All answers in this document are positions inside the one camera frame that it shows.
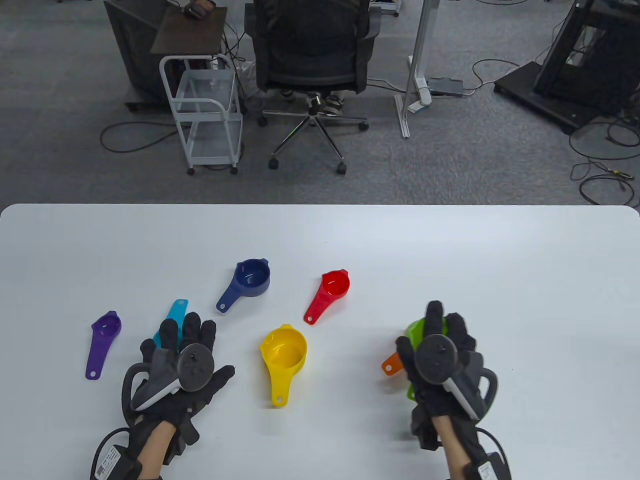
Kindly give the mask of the person's right hand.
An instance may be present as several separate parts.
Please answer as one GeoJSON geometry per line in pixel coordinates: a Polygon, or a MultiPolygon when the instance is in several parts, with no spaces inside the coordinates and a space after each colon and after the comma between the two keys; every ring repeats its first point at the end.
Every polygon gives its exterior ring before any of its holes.
{"type": "Polygon", "coordinates": [[[444,435],[437,432],[435,419],[445,417],[471,460],[485,458],[477,425],[493,405],[498,376],[485,367],[464,318],[445,314],[440,301],[430,301],[418,346],[407,336],[398,337],[395,345],[413,388],[411,432],[421,448],[434,451],[443,446],[444,435]]]}

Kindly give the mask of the person's left hand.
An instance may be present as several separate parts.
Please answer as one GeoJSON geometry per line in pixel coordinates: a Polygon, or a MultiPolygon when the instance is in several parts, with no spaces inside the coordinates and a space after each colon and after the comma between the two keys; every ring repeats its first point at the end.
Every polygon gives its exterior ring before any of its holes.
{"type": "Polygon", "coordinates": [[[216,336],[215,322],[202,321],[192,311],[181,323],[173,318],[163,320],[158,342],[153,338],[142,342],[142,360],[126,371],[121,394],[130,438],[136,445],[142,445],[163,422],[176,429],[168,458],[181,455],[199,440],[194,416],[235,374],[232,365],[215,368],[216,336]]]}

